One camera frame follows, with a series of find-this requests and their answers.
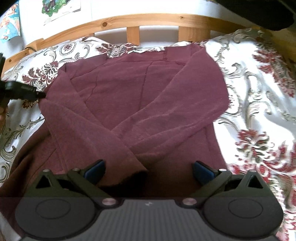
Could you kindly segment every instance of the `white logo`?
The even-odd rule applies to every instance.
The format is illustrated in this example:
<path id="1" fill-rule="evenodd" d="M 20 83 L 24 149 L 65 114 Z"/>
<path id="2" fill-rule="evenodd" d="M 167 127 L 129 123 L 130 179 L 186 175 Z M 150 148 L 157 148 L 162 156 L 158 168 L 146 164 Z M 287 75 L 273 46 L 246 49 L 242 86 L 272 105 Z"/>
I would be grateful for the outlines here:
<path id="1" fill-rule="evenodd" d="M 153 204 L 152 202 L 145 203 L 146 206 L 150 206 L 152 204 Z"/>

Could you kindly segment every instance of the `maroon sweater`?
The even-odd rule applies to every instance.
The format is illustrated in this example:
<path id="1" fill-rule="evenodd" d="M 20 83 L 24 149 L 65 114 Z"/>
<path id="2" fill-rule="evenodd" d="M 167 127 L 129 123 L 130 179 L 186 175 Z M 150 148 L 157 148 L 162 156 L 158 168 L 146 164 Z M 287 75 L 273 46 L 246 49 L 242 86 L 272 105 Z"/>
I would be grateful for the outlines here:
<path id="1" fill-rule="evenodd" d="M 112 195 L 136 196 L 122 190 L 133 191 L 137 180 L 126 189 L 119 184 L 143 172 L 141 196 L 183 197 L 198 188 L 193 162 L 226 168 L 212 122 L 228 108 L 228 92 L 217 64 L 196 44 L 68 63 L 46 91 L 39 103 L 45 123 L 0 188 L 0 211 L 17 232 L 17 197 L 43 169 L 62 174 L 104 159 L 98 186 Z"/>

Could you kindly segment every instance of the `bed sheet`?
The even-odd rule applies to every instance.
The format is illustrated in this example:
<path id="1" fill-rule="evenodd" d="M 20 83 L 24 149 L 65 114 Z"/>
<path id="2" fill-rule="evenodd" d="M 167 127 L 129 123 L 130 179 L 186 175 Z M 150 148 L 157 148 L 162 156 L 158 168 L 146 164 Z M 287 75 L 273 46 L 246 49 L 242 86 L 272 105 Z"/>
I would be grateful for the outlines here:
<path id="1" fill-rule="evenodd" d="M 173 46 L 184 46 L 179 42 Z M 284 221 L 277 233 L 281 241 L 295 240 L 296 230 L 296 99 L 295 81 L 282 56 L 272 47 L 269 37 L 255 29 L 196 43 L 204 46 L 220 66 L 229 91 L 227 111 L 214 122 L 216 137 L 235 174 L 257 169 L 268 183 L 284 210 Z M 162 51 L 164 47 L 136 48 L 131 44 L 111 45 L 96 38 L 60 44 L 34 55 L 49 58 L 34 68 L 20 63 L 4 77 L 43 90 L 57 75 L 63 63 L 101 53 L 116 57 L 125 53 Z M 13 101 L 9 104 L 7 124 L 2 132 L 3 182 L 20 147 L 43 123 L 37 103 Z"/>

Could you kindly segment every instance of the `ridged gray surface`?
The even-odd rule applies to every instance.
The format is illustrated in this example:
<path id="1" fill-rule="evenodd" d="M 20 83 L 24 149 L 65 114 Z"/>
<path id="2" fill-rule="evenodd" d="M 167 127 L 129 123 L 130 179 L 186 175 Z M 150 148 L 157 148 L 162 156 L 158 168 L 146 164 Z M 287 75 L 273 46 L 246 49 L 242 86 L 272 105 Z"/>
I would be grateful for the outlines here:
<path id="1" fill-rule="evenodd" d="M 126 200 L 104 210 L 86 232 L 68 241 L 237 241 L 209 228 L 196 210 L 174 200 Z M 34 241 L 24 238 L 23 241 Z M 278 241 L 269 237 L 260 241 Z"/>

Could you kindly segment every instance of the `bed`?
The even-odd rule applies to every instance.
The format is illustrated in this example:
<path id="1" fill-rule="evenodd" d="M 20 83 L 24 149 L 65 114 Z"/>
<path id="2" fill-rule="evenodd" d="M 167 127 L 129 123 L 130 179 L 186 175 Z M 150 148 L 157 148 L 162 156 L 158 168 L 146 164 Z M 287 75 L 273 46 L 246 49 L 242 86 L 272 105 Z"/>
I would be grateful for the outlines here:
<path id="1" fill-rule="evenodd" d="M 106 54 L 116 58 L 131 52 L 162 51 L 164 46 L 141 48 L 139 26 L 179 26 L 178 42 L 206 48 L 219 65 L 229 93 L 229 108 L 214 121 L 216 139 L 229 170 L 235 174 L 256 169 L 284 210 L 278 231 L 281 241 L 295 240 L 296 230 L 296 100 L 295 45 L 254 26 L 189 14 L 136 14 L 86 23 L 48 39 L 39 39 L 5 62 L 4 81 L 14 80 L 45 90 L 65 63 Z M 95 33 L 127 28 L 127 42 L 113 45 Z M 221 35 L 211 39 L 211 31 Z M 9 103 L 0 144 L 0 186 L 18 151 L 42 125 L 38 102 Z M 2 219 L 0 230 L 7 240 L 19 236 Z"/>

